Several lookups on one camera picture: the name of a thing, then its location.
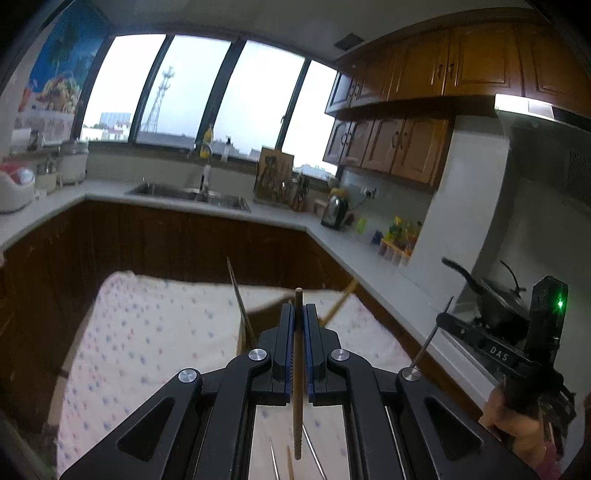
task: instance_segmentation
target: metal rod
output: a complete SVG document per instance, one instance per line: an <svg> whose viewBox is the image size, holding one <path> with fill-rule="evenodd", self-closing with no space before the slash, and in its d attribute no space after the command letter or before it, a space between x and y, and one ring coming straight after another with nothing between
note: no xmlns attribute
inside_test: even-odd
<svg viewBox="0 0 591 480"><path fill-rule="evenodd" d="M302 330L303 330L303 303L304 291L301 288L295 290L295 326L294 326L294 350L293 350L293 378L291 384L293 391L291 392L291 400L293 402L293 429L294 429L294 457L296 460L301 459L301 431L304 416L304 403L302 398L303 389L303 346L302 346Z"/></svg>
<svg viewBox="0 0 591 480"><path fill-rule="evenodd" d="M453 300L453 295L451 297L449 297L449 301L447 302L445 310L443 310L444 312L446 312L449 309L449 306L452 304L452 300ZM423 346L421 347L421 349L418 351L417 355L415 356L414 360L410 364L410 368L416 367L418 361L421 359L421 357L427 351L427 347L429 346L429 343L431 343L431 340L433 340L433 337L437 333L438 328L439 327L437 325L437 322L435 322L435 327L433 327L433 330L431 330L431 333L427 337L427 340L425 340L425 343L423 344Z"/></svg>
<svg viewBox="0 0 591 480"><path fill-rule="evenodd" d="M308 436L308 431L306 430L306 425L302 423L302 430L304 431L304 437L306 437L306 442L308 443L308 447L310 447L310 451L312 452L312 457L314 457L314 461L316 462L316 466L318 467L318 471L320 472L320 476L322 480L327 480L326 474L324 473L324 469L320 464L320 460L318 460L318 456L316 455L316 451L314 447L312 447L312 442L310 441L310 437Z"/></svg>
<svg viewBox="0 0 591 480"><path fill-rule="evenodd" d="M271 441L271 437L269 437L269 445L271 445L271 458L273 459L273 470L275 471L275 480L280 480L279 470L277 469L277 460L275 458L275 452L273 450L273 442Z"/></svg>

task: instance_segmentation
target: countertop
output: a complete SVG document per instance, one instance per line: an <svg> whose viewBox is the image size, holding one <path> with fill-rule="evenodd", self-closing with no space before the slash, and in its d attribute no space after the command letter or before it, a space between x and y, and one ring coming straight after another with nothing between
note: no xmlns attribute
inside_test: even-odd
<svg viewBox="0 0 591 480"><path fill-rule="evenodd" d="M0 254L36 227L84 200L127 203L182 212L198 212L231 219L306 231L345 270L354 275L419 343L431 332L441 306L404 276L404 267L394 268L377 256L376 249L354 235L321 226L311 213L295 213L278 207L259 205L247 199L250 212L214 207L183 200L127 195L135 184L86 180L63 187L47 198L22 210L0 215ZM482 408L493 388L490 379L460 351L458 344L437 332L428 349L435 360Z"/></svg>

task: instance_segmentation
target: window frame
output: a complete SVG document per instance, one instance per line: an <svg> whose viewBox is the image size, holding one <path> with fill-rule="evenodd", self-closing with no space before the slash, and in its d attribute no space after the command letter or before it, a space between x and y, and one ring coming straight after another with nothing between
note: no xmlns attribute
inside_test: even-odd
<svg viewBox="0 0 591 480"><path fill-rule="evenodd" d="M207 127L209 126L209 124L215 124L215 121L217 119L217 114L219 112L220 106L222 104L223 98L225 96L226 90L228 88L228 83L230 81L230 78L232 77L232 74L234 73L234 68L236 67L236 64L238 63L238 60L240 59L240 56L242 54L242 50L244 49L244 46L246 45L247 41L256 41L258 43L262 43L265 45L268 45L270 47L274 47L274 48L279 48L281 50L290 52L290 53L294 53L296 55L299 55L301 57L304 58L304 63L302 65L302 68L300 70L300 74L298 75L298 78L296 80L296 83L294 85L294 89L292 91L291 94L291 98L290 101L287 105L285 114L282 118L281 121L281 127L279 130L279 133L277 135L277 140L275 143L275 148L281 149L283 147L283 142L285 141L285 136L287 135L287 131L289 129L290 126L290 122L291 122L291 117L293 116L293 112L296 108L296 104L300 95L300 91L302 88L302 85L304 84L304 80L306 79L306 74L308 72L308 69L310 67L311 62L314 61L319 61L318 59L306 55L302 52L299 51L294 51L292 49L286 48L285 46L281 46L281 45L276 45L273 44L272 42L269 41L261 41L258 38L247 38L244 36L238 36L238 35L229 35L225 32L218 32L215 33L213 31L200 31L200 30L195 30L195 29L184 29L184 28L175 28L174 30L172 30L171 28L166 28L166 27L155 27L155 28L149 28L149 29L141 29L141 30L117 30L117 31L112 31L107 37L105 37L105 40L103 41L101 47L99 48L99 51L95 57L95 60L92 64L91 70L89 72L89 75L85 81L84 86L82 87L82 91L80 93L80 98L84 99L84 102L80 102L78 105L78 108L76 109L76 114L74 116L74 122L72 125L72 133L71 133L71 138L72 139L76 139L80 137L80 133L82 131L82 123L84 120L84 116L86 114L86 106L88 103L88 99L90 98L90 94L92 92L92 89L95 85L95 81L97 78L97 75L99 74L99 70L102 67L103 61L106 57L107 52L109 51L113 41L115 40L116 37L121 37L121 36L125 36L125 35L143 35L143 34L165 34L166 37L152 63L152 66L150 68L150 72L146 78L146 81L144 83L144 87L142 88L142 92L140 94L139 97L139 101L137 104L137 107L135 109L135 113L131 122L131 126L129 129L129 137L127 139L127 142L107 142L107 141L95 141L93 142L94 144L97 145L103 145L103 144L108 144L109 146L113 146L115 148L133 148L133 149L142 149L142 150L157 150L157 151L161 151L161 152L168 152L168 153L180 153L180 154L188 154L190 152L189 149L186 148L179 148L179 147L172 147L172 146L168 146L168 145L155 145L155 144L147 144L147 143L138 143L137 142L137 135L139 132L139 127L141 124L141 119L144 115L144 111L145 108L147 106L147 102L148 102L148 97L150 95L150 91L154 85L154 82L156 80L156 75L158 74L158 71L160 70L160 67L162 65L162 62L164 61L164 57L166 56L166 53L168 52L168 48L170 47L170 45L172 44L174 37L176 35L188 35L188 36L194 36L194 37L203 37L203 38L214 38L217 40L226 40L226 41L230 41L230 46L228 47L228 51L226 52L226 56L224 57L222 64L220 65L220 68L217 72L217 76L215 81L213 82L213 86L211 91L209 92L209 97L207 99L207 103L205 106L205 109L203 111L203 115L201 117L201 121L199 123L199 129L197 130L197 134L195 137L195 143L197 145L199 145L200 143L200 139L203 138L203 135L205 133L205 131L207 130ZM240 158L240 157L231 157L232 160L235 162L244 162L247 164L255 164L256 162L252 161L252 160L248 160L245 158ZM340 177L340 174L342 172L342 169L338 169L337 170L337 178ZM315 177L310 177L311 179L314 180L318 180L324 184L326 184L326 182L324 180L320 180L320 179L316 179Z"/></svg>

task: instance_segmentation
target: poster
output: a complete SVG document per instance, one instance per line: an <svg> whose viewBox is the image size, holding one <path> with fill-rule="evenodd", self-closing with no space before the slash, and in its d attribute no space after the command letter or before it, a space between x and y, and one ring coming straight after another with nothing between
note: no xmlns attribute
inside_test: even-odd
<svg viewBox="0 0 591 480"><path fill-rule="evenodd" d="M39 130L46 142L70 138L80 91L107 33L105 20L86 0L62 13L22 93L15 129Z"/></svg>

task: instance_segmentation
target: mattress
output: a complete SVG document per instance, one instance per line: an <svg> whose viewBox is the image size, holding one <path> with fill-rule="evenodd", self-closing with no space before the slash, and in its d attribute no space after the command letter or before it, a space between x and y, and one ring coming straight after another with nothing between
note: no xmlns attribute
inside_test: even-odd
<svg viewBox="0 0 591 480"><path fill-rule="evenodd" d="M248 310L283 298L282 288L241 286ZM304 292L318 314L340 292ZM101 286L67 380L57 436L61 475L180 370L223 368L239 349L240 314L230 285L189 284L115 273ZM354 295L330 322L341 345L397 372L410 360ZM273 478L270 442L287 478L291 407L257 407L250 478ZM304 424L329 478L347 478L341 407L306 405ZM296 476L319 478L306 445Z"/></svg>

